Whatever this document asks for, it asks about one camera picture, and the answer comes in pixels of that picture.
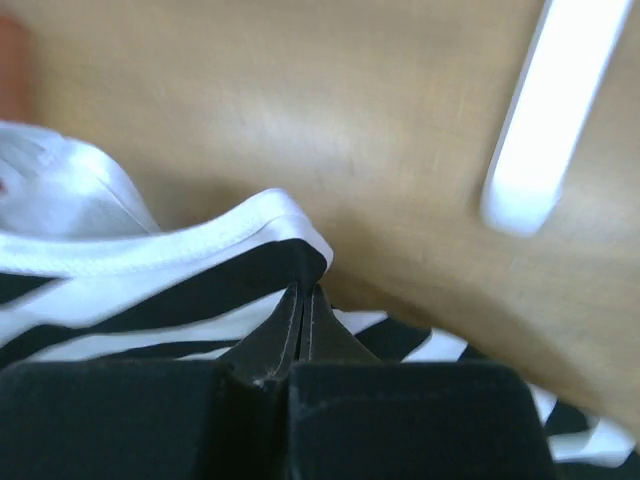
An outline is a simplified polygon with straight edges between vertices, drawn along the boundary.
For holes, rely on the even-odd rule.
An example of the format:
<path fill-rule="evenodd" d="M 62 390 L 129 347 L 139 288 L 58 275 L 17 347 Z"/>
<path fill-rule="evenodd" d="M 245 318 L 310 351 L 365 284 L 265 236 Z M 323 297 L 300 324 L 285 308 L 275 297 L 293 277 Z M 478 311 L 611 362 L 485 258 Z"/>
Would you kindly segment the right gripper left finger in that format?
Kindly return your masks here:
<path fill-rule="evenodd" d="M 1 375 L 5 479 L 224 479 L 260 468 L 253 379 L 291 361 L 300 295 L 218 360 L 22 362 Z"/>

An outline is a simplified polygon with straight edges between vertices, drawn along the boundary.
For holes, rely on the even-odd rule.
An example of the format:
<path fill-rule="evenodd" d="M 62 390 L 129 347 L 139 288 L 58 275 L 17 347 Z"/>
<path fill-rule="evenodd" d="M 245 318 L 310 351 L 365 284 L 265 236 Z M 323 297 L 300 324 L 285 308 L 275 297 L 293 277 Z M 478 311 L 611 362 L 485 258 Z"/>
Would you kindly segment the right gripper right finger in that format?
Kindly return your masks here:
<path fill-rule="evenodd" d="M 293 479 L 552 479 L 532 395 L 487 361 L 384 363 L 307 297 L 288 380 Z"/>

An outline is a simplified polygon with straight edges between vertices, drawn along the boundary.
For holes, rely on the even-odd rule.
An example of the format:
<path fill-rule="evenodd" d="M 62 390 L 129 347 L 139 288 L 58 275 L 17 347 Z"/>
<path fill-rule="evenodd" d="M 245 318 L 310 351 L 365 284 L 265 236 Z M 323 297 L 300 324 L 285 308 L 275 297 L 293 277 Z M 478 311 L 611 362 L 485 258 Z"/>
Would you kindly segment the black white striped tank top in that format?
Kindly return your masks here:
<path fill-rule="evenodd" d="M 293 358 L 279 373 L 253 379 L 263 395 L 255 419 L 260 468 L 224 479 L 293 479 L 289 374 L 305 301 L 322 289 L 332 258 L 284 191 L 261 192 L 214 220 L 163 232 L 127 174 L 97 147 L 41 127 L 1 125 L 1 375 L 22 362 L 218 360 L 297 287 Z M 384 363 L 499 364 L 446 331 L 329 304 Z M 623 429 L 525 385 L 552 479 L 638 477 L 637 444 Z"/>

